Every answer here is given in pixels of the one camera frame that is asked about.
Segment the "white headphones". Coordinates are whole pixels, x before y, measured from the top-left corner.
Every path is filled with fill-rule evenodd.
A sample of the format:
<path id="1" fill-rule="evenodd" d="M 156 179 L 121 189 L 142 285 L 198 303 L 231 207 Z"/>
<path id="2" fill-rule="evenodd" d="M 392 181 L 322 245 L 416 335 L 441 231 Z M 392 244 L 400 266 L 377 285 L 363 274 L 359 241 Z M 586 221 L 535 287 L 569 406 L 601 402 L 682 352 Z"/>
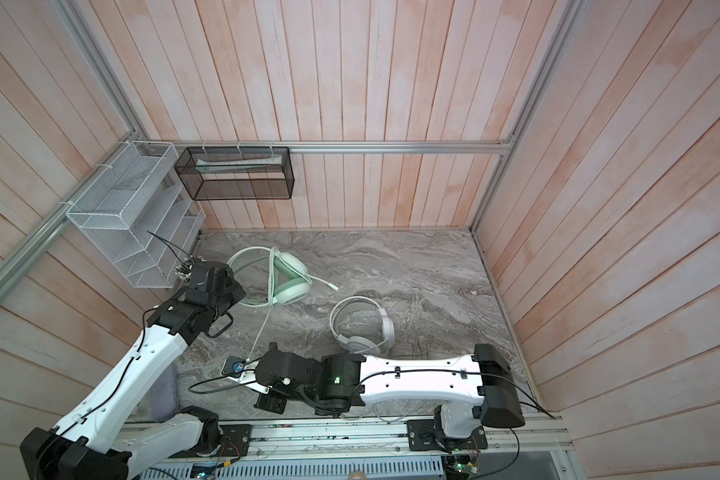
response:
<path id="1" fill-rule="evenodd" d="M 329 315 L 336 342 L 351 353 L 381 355 L 396 343 L 394 323 L 374 299 L 350 296 L 340 300 Z"/>

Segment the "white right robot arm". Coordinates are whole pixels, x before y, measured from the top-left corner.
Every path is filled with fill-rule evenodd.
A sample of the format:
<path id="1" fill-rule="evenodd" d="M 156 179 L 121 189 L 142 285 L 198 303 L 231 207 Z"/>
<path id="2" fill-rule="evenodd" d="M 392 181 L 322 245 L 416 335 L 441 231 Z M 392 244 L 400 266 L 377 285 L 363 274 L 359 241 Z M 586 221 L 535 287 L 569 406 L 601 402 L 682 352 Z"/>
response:
<path id="1" fill-rule="evenodd" d="M 525 425 L 510 363 L 490 344 L 442 360 L 395 360 L 359 353 L 311 359 L 270 348 L 240 376 L 258 392 L 260 409 L 280 413 L 300 401 L 315 414 L 338 417 L 386 401 L 436 401 L 434 436 L 441 446 L 479 427 Z"/>

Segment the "mint green headphones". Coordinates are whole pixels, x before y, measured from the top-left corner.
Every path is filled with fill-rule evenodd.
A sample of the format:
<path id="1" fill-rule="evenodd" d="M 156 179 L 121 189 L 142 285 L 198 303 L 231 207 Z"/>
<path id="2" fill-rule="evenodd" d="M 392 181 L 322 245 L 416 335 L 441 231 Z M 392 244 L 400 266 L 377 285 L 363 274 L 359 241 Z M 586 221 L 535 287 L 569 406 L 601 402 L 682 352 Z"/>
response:
<path id="1" fill-rule="evenodd" d="M 266 256 L 248 262 L 244 266 L 234 266 L 240 257 L 254 251 L 265 252 Z M 237 273 L 262 260 L 267 261 L 267 297 L 261 301 L 242 300 L 241 304 L 251 308 L 289 305 L 310 293 L 313 283 L 306 265 L 294 255 L 283 252 L 276 247 L 252 246 L 244 248 L 233 254 L 227 261 L 227 265 Z"/>

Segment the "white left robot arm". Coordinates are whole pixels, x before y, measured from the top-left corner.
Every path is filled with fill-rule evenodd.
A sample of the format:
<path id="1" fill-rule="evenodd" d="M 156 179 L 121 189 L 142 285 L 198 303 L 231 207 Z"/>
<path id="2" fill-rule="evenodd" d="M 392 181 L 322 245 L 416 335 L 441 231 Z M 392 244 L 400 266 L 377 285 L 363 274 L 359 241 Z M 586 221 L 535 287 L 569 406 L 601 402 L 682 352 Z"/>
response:
<path id="1" fill-rule="evenodd" d="M 133 346 L 79 405 L 48 429 L 33 429 L 20 453 L 32 479 L 134 479 L 169 457 L 222 448 L 213 412 L 187 407 L 135 436 L 122 427 L 163 372 L 245 296 L 232 268 L 195 260 L 186 283 L 142 317 Z"/>

